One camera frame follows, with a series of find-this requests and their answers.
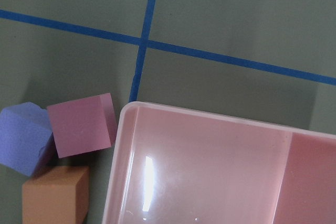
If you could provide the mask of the purple foam block right side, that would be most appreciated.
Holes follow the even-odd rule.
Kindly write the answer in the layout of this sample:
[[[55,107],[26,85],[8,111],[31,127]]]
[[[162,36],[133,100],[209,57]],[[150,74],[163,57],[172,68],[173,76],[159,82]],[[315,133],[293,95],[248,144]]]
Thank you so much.
[[[33,176],[55,151],[45,109],[25,102],[1,110],[1,164]]]

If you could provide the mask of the pink foam block near tray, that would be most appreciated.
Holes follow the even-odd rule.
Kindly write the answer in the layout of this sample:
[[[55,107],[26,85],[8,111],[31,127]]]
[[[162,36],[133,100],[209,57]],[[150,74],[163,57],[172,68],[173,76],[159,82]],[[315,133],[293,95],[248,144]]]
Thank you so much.
[[[47,107],[59,158],[110,148],[117,135],[110,93]]]

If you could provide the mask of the orange foam block right side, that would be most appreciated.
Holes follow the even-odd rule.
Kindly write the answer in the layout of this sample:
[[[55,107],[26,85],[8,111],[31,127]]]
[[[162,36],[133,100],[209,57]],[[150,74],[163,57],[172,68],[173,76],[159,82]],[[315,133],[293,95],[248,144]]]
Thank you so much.
[[[89,167],[47,167],[22,185],[22,223],[83,223]]]

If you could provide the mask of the pink plastic tray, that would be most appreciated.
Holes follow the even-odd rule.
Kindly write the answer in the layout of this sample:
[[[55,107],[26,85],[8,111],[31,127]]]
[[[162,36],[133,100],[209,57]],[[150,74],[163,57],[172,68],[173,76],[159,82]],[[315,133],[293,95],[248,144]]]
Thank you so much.
[[[131,102],[103,223],[335,223],[335,136]]]

